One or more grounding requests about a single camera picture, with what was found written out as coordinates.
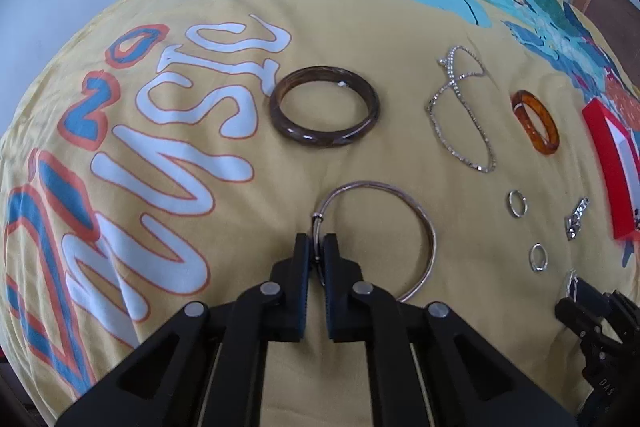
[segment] yellow fabric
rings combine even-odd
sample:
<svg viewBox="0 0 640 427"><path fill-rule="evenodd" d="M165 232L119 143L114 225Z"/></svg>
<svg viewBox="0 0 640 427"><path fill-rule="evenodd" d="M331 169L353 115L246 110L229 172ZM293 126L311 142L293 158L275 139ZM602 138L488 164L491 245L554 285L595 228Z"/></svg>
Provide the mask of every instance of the yellow fabric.
<svg viewBox="0 0 640 427"><path fill-rule="evenodd" d="M145 228L143 214L187 241L210 271L207 282L192 295L170 293L150 283L115 256L110 259L120 275L119 287L95 270L82 268L85 277L119 308L124 309L122 282L147 302L147 316L132 324L142 341L188 301L220 304L267 279L271 264L290 254L294 234L309 229L310 214L333 188L362 179L397 185L425 207L438 237L433 275L411 303L448 303L526 375L574 411L590 388L580 375L584 359L577 339L554 317L562 280L575 268L601 291L617 288L637 297L636 262L623 268L622 247L611 238L606 190L580 114L584 107L580 91L566 74L516 41L502 22L514 20L511 16L482 0L477 2L491 20L490 28L415 0L121 0L78 32L22 99L1 143L0 218L3 223L8 220L7 201L15 187L33 187L49 216L62 271L68 274L66 280L60 276L61 287L73 286L68 280L75 276L69 275L62 246L72 226L56 211L54 200L47 198L42 181L42 152L48 152L79 177L95 213L116 223L144 247L177 259L175 251ZM233 22L246 29L238 34L203 29L199 34L222 43L248 38L273 41L273 35L251 14L286 30L289 44L279 52L250 48L229 53L205 50L185 35L194 25ZM583 16L580 20L612 55L594 26ZM165 25L169 31L131 67L109 65L105 50L141 25ZM120 49L126 50L133 42L125 42ZM449 155L424 109L446 81L437 59L456 44L474 51L488 72L486 77L461 82L461 90L495 148L497 169L491 174L473 172ZM378 92L380 121L353 145L333 150L304 148L273 129L268 98L254 74L225 74L173 63L165 71L180 73L193 87L157 87L150 98L158 107L186 110L216 88L244 86L255 101L257 130L244 139L221 134L221 126L238 111L229 99L195 124L153 123L140 112L136 96L160 73L162 52L175 45L181 46L177 51L222 64L255 62L263 66L267 59L275 61L279 65L276 80L311 65L346 68L363 76ZM456 68L462 72L477 67L459 55ZM112 74L120 86L120 99L103 109L108 131L95 151L69 142L58 126L71 105L91 95L81 93L82 80L90 71ZM554 155L543 156L533 149L514 117L510 96L519 89L535 93L553 115L561 136ZM319 85L292 92L285 110L300 123L324 129L354 123L363 111L357 97L338 87ZM453 147L486 164L484 144L452 92L443 95L436 112ZM152 137L181 140L207 155L244 158L252 166L253 178L225 182L178 161L180 168L191 172L213 195L215 205L204 215L172 215L92 172L92 161L107 153L156 190L189 198L114 135L112 129L117 125ZM31 162L34 176L30 181L33 149L37 152L32 156L36 161ZM523 219L514 219L506 207L506 195L514 188L529 201ZM590 198L591 206L577 240L568 242L564 216L584 196ZM335 231L343 255L361 263L367 280L392 293L406 289L425 263L428 245L420 224L401 201L388 194L363 189L341 196L330 207L322 229ZM44 418L53 423L77 393L34 354L4 290L9 276L26 310L44 325L51 343L63 349L38 244L24 226L10 233L5 230L2 241L0 341ZM543 243L548 251L544 273L534 273L529 266L529 248L534 243ZM98 248L90 241L87 244ZM158 277L170 280L167 273ZM68 302L78 318L87 366L100 378L131 348L108 333L93 314ZM310 284L304 341L270 346L262 410L265 426L370 425L364 348L334 345L327 339L323 293L316 279Z"/></svg>

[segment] ring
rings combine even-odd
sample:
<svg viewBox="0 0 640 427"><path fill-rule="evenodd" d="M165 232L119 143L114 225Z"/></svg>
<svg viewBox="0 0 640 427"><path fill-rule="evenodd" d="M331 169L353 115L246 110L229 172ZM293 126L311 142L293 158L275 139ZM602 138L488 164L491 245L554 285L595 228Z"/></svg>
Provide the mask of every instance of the ring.
<svg viewBox="0 0 640 427"><path fill-rule="evenodd" d="M536 258L534 256L536 249L539 249L542 252L542 264L536 263ZM529 250L529 264L534 272L543 272L546 270L546 267L549 264L549 255L546 253L546 248L540 245L540 243L536 243L531 247L531 250Z"/></svg>
<svg viewBox="0 0 640 427"><path fill-rule="evenodd" d="M522 213L519 214L517 213L516 209L513 208L513 197L517 196L520 198L520 201L522 202ZM522 192L520 192L519 190L512 190L511 192L509 192L509 195L507 196L507 206L509 207L509 210L511 211L511 214L513 214L513 217L522 217L527 213L527 210L529 210L529 205L527 204L527 198L525 198L522 195Z"/></svg>
<svg viewBox="0 0 640 427"><path fill-rule="evenodd" d="M364 100L369 114L364 120L347 129L315 131L289 120L280 109L284 96L294 87L308 82L332 82L353 89ZM312 66L294 71L276 84L269 99L271 123L284 137L314 147L340 147L365 136L380 117L380 100L371 85L358 74L342 68Z"/></svg>
<svg viewBox="0 0 640 427"><path fill-rule="evenodd" d="M529 135L533 147L538 152L549 156L558 150L560 145L560 135L558 134L558 128L554 119L551 118L551 114L546 110L546 107L529 91L520 90L511 97L511 105L513 112L518 118L518 121L524 127L524 130ZM533 125L529 115L527 114L525 105L528 105L531 110L538 115L542 121L542 125L545 126L546 136L543 137Z"/></svg>
<svg viewBox="0 0 640 427"><path fill-rule="evenodd" d="M389 194L393 194L393 195L397 196L398 198L400 198L402 201L404 201L404 203L406 203L412 209L412 211L415 212L416 216L418 216L418 218L420 218L420 221L422 222L422 225L423 225L425 231L429 235L429 240L430 240L430 243L431 243L431 253L430 253L430 256L429 256L429 260L427 261L427 263L426 263L426 265L424 267L424 271L420 275L420 278L417 280L417 282L415 282L415 284L413 286L411 286L411 288L408 291L403 293L401 296L396 297L398 299L398 301L406 302L412 296L415 295L415 293L422 287L422 285L426 282L426 280L431 275L431 271L433 270L433 264L435 263L435 260L436 260L436 232L435 232L435 229L433 228L433 223L431 222L431 219L427 215L427 212L420 205L420 203L418 203L416 200L414 200L414 198L409 196L403 190L400 190L400 188L394 187L393 185L388 185L386 183L371 182L371 181L357 181L357 182L347 183L346 185L342 185L342 186L332 190L332 192L326 198L324 198L324 201L322 201L322 203L320 203L320 205L318 206L318 210L316 210L314 212L313 218L312 218L312 230L313 230L313 241L314 241L314 261L316 263L316 266L318 266L318 273L320 275L320 281L321 281L322 285L324 285L324 276L323 276L321 270L319 269L319 266L320 266L320 225L322 223L322 220L324 219L324 213L327 210L327 207L329 206L329 203L331 203L332 200L338 194L342 194L343 192L346 192L347 190L351 190L352 188L361 188L361 187L376 188L377 190L383 190L385 192L388 192Z"/></svg>

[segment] orange translucent bangle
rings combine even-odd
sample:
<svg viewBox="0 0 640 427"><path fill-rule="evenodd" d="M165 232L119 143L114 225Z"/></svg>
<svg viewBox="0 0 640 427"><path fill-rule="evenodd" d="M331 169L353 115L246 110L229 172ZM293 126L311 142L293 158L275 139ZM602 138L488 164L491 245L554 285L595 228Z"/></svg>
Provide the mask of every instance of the orange translucent bangle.
<svg viewBox="0 0 640 427"><path fill-rule="evenodd" d="M518 121L529 135L529 139L533 147L536 148L536 151L542 152L545 155L556 152L560 145L560 135L558 134L558 128L556 127L554 119L551 118L549 111L542 105L542 102L529 91L520 90L511 97L511 105L516 118L518 118ZM545 126L547 138L543 137L535 128L527 114L527 110L524 108L525 105L528 105L531 110L538 115L542 121L542 125Z"/></svg>

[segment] yellow bedsheet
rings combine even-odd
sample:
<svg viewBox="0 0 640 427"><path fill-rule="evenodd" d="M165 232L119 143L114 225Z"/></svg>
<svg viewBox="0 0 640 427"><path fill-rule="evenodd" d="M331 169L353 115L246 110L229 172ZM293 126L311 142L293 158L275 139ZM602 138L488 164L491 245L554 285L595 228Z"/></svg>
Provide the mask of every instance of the yellow bedsheet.
<svg viewBox="0 0 640 427"><path fill-rule="evenodd" d="M460 86L494 146L491 174L449 155L424 109L447 80L437 60L456 44L487 70ZM382 115L363 140L317 150L271 126L274 84L318 64L377 90ZM456 67L476 65L460 56ZM2 138L2 348L53 423L186 302L220 304L267 279L329 191L369 179L406 190L434 221L433 275L411 302L449 303L575 410L589 386L577 339L554 318L565 274L638 291L580 111L598 97L640 130L629 86L596 28L558 0L120 0L53 58ZM554 155L533 149L514 117L519 89L553 115ZM320 129L362 115L338 87L302 86L285 106ZM485 164L452 92L436 112L455 149ZM514 188L529 201L524 219L505 204ZM568 242L564 216L584 196L591 206ZM425 261L419 223L388 194L342 196L323 230L394 293ZM548 251L544 273L529 266L534 243ZM327 339L315 279L305 340L270 347L262 421L370 425L364 349Z"/></svg>

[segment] dark brown wooden bangle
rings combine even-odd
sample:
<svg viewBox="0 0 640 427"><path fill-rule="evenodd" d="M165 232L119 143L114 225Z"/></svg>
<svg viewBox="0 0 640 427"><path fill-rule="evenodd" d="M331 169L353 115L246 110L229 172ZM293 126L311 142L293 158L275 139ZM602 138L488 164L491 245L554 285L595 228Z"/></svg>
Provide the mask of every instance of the dark brown wooden bangle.
<svg viewBox="0 0 640 427"><path fill-rule="evenodd" d="M545 126L546 135L548 138L543 137L533 125L527 111L524 106L528 105L533 112L540 117L542 125ZM551 114L546 107L529 91L520 90L511 97L511 106L513 112L518 118L518 121L524 127L524 130L529 135L529 139L533 144L533 147L538 152L549 156L558 150L560 145L560 135L558 134L558 128L554 119L551 118Z"/></svg>
<svg viewBox="0 0 640 427"><path fill-rule="evenodd" d="M280 104L291 89L308 82L346 84L364 100L369 110L367 118L353 127L339 131L315 131L292 122L284 116ZM312 66L289 73L276 84L269 100L269 114L273 126L287 138L313 147L340 147L355 142L372 129L380 116L380 100L373 87L361 76L342 68Z"/></svg>

